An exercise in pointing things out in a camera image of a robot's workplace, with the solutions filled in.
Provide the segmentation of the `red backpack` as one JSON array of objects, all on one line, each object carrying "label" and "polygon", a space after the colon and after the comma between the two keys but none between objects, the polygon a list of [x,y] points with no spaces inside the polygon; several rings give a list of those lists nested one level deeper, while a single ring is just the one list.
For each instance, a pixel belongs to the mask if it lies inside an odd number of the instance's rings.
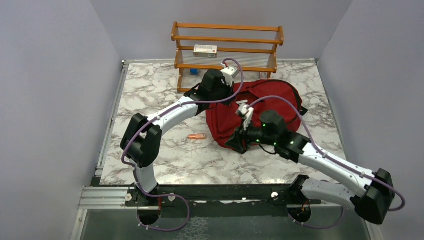
[{"label": "red backpack", "polygon": [[[238,102],[247,101],[249,105],[266,96],[279,96],[286,99],[297,108],[301,116],[308,112],[308,109],[303,106],[303,100],[298,90],[289,82],[276,79],[244,82],[240,92],[229,105],[214,103],[212,107],[205,111],[206,123],[214,141],[225,148],[225,142],[241,125],[242,119],[236,114],[239,108]],[[259,101],[253,108],[252,123],[255,127],[261,126],[260,114],[262,112],[274,110],[284,118],[288,130],[296,132],[300,128],[301,120],[288,103],[283,100],[268,98]]]}]

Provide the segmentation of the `brown marker pen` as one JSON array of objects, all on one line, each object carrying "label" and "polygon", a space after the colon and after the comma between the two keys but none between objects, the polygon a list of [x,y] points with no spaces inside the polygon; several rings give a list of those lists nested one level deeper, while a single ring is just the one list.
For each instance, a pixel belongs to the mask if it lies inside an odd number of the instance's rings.
[{"label": "brown marker pen", "polygon": [[248,103],[248,100],[247,99],[240,100],[240,101],[236,101],[235,103],[238,104],[238,105],[243,105],[243,104],[247,104]]}]

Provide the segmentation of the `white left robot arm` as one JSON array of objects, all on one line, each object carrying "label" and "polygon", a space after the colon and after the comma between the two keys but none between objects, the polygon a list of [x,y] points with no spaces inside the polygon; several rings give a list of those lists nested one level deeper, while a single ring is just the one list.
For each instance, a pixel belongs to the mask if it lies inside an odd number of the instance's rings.
[{"label": "white left robot arm", "polygon": [[135,184],[140,189],[138,199],[144,205],[157,200],[153,163],[160,151],[161,140],[173,127],[207,110],[211,104],[228,105],[239,93],[234,89],[234,79],[244,75],[233,66],[224,69],[209,69],[201,83],[187,91],[183,97],[167,108],[144,116],[135,114],[122,137],[122,162],[134,168]]}]

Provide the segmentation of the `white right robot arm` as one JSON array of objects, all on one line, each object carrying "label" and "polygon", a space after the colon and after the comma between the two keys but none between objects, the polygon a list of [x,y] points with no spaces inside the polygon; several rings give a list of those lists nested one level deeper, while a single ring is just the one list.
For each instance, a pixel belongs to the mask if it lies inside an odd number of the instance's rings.
[{"label": "white right robot arm", "polygon": [[251,123],[253,111],[248,106],[236,111],[241,124],[226,141],[227,147],[243,154],[252,144],[272,146],[276,155],[318,170],[335,181],[298,176],[288,190],[289,199],[296,204],[322,200],[353,208],[359,217],[372,224],[384,222],[395,198],[388,171],[372,171],[325,151],[308,137],[288,130],[283,117],[274,110],[263,112],[259,117],[261,126],[255,127]]}]

